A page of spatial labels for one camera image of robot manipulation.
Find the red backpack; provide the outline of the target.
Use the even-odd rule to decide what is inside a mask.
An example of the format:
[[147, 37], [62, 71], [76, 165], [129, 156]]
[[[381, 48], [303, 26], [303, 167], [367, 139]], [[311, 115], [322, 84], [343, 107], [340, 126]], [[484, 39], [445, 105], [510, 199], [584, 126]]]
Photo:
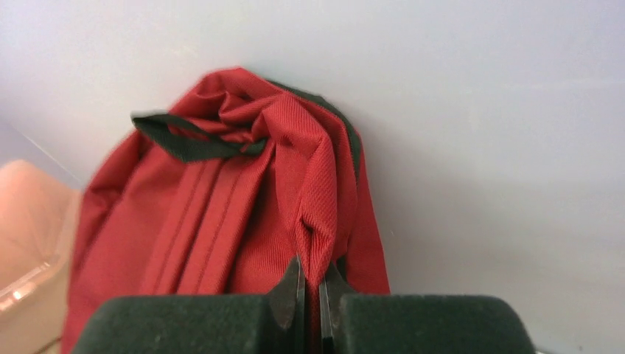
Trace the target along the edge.
[[299, 257], [308, 335], [330, 263], [359, 292], [390, 291], [358, 132], [322, 97], [243, 69], [203, 77], [170, 109], [175, 138], [207, 146], [184, 162], [133, 131], [86, 187], [71, 258], [61, 352], [109, 299], [269, 291]]

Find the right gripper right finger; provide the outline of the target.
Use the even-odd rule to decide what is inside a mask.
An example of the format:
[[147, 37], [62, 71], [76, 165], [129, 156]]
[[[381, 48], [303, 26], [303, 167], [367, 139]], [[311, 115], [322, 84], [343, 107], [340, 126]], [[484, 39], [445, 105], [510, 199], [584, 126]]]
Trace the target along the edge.
[[535, 353], [502, 299], [356, 292], [335, 265], [319, 286], [323, 353]]

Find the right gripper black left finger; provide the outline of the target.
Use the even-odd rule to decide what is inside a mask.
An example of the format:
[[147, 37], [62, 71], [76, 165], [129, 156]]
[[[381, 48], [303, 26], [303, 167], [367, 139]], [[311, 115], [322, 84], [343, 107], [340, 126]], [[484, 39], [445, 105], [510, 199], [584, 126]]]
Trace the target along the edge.
[[126, 296], [89, 319], [73, 353], [305, 353], [305, 276], [293, 258], [266, 294]]

